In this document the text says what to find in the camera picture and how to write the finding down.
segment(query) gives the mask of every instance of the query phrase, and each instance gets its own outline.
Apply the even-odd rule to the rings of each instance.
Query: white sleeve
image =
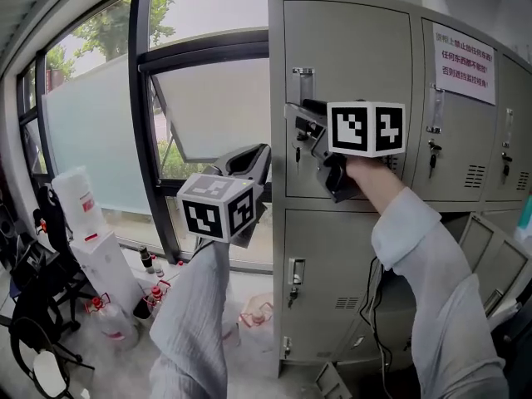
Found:
[[[151,368],[152,399],[227,397],[222,312],[229,244],[201,250],[175,280],[150,330],[161,356]]]
[[[372,245],[416,297],[412,359],[422,397],[508,396],[478,278],[440,215],[405,188],[377,222]]]

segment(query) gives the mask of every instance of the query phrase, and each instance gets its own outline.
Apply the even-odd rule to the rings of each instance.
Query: black and white marker cube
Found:
[[[329,150],[377,157],[405,152],[405,106],[383,102],[329,102]]]
[[[255,221],[254,182],[192,174],[177,194],[188,232],[228,243]]]

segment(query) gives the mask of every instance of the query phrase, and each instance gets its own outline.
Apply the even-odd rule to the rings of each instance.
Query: window frame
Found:
[[[47,118],[42,104],[42,97],[46,94],[46,54],[82,23],[118,1],[101,0],[97,5],[85,11],[39,50],[35,59],[17,75],[17,111],[22,143],[24,126],[37,119],[42,146],[41,152],[47,167],[47,174],[33,174],[29,166],[27,152],[24,149],[28,174],[36,193],[38,187],[44,185],[44,183],[51,183],[52,179],[57,175],[53,151],[48,141],[50,136]],[[156,143],[155,125],[149,98],[151,75],[210,63],[268,58],[268,29],[226,32],[199,39],[191,38],[187,42],[150,50],[150,5],[151,0],[131,0],[128,26],[128,82],[131,119],[146,197],[162,245],[162,248],[148,246],[148,249],[152,253],[166,257],[169,263],[176,264],[180,260],[190,261],[192,253],[180,249],[166,199],[167,197],[174,198],[185,183],[185,180],[161,179],[159,175],[159,156],[153,145]],[[29,99],[29,97],[24,94],[23,81],[33,62],[35,62],[36,105],[25,112],[25,100]],[[163,101],[161,101],[162,95],[160,92],[157,93],[157,85],[155,83],[156,81],[154,81],[155,93],[159,97],[161,105],[164,105]],[[271,183],[265,185],[261,200],[266,203],[272,202]],[[119,241],[123,246],[132,249],[140,246],[140,243],[129,239],[119,238]],[[231,260],[231,269],[250,273],[272,274],[273,263],[263,264]]]
[[[28,87],[24,83],[26,82],[26,74],[32,69],[32,65],[35,63],[36,68],[36,78],[35,78],[35,90],[37,94],[37,62],[33,59],[27,66],[17,75],[17,116],[18,116],[18,127],[20,130],[20,140],[22,142],[22,152],[24,153],[24,160],[26,161],[27,173],[30,176],[30,182],[32,183],[32,189],[37,196],[37,192],[41,186],[44,186],[46,183],[52,182],[52,177],[48,173],[33,173],[32,167],[30,165],[29,155],[27,154],[27,149],[25,146],[25,128],[26,125],[32,121],[37,120],[37,96],[36,96],[36,105],[33,108],[30,106],[30,97],[28,93]],[[39,136],[42,140],[41,129],[39,126]]]

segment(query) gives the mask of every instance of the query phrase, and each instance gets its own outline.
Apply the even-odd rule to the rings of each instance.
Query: hand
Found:
[[[368,175],[369,171],[383,167],[386,166],[380,160],[363,156],[348,156],[346,162],[347,175],[355,181]]]
[[[405,185],[379,160],[350,156],[347,158],[346,172],[357,182],[380,214],[405,188]]]

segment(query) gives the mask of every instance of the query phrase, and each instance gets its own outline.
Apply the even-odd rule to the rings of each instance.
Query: window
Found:
[[[268,0],[151,0],[150,47],[240,28],[268,26]]]
[[[160,248],[131,120],[130,4],[111,4],[47,53],[43,112],[58,173],[84,165],[116,236]]]
[[[23,112],[27,113],[35,106],[35,61],[22,78]]]
[[[220,156],[271,141],[268,0],[106,1],[17,77],[32,183],[85,166],[123,244],[187,259],[196,237],[182,224],[180,187]],[[230,249],[234,267],[272,268],[265,189],[248,248]]]
[[[185,180],[240,147],[271,141],[268,58],[220,60],[150,76],[153,146],[163,184]],[[193,253],[196,237],[186,232],[175,193],[166,196],[166,205],[180,249]],[[272,205],[260,205],[265,209],[248,248],[229,250],[233,266],[262,268],[273,261]]]
[[[42,155],[37,119],[22,127],[22,146],[24,146],[24,151],[26,152],[30,173],[33,175],[46,174],[47,166]]]

